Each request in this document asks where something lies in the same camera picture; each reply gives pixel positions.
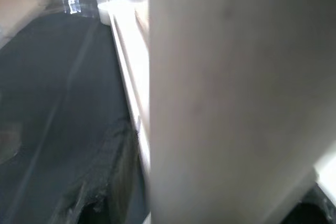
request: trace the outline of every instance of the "black object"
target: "black object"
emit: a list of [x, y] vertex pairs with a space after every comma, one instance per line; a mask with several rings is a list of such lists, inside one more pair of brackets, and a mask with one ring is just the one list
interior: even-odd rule
[[124, 223], [135, 198], [135, 219], [145, 219], [137, 136], [111, 30], [98, 19], [46, 14], [0, 50], [1, 125], [19, 129], [20, 147], [0, 164], [0, 223], [76, 223], [104, 202]]

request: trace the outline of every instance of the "white pillar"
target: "white pillar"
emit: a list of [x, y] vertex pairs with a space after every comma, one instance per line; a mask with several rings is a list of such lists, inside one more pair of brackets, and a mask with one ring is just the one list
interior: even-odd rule
[[150, 16], [153, 223], [274, 222], [336, 139], [336, 0], [151, 0]]

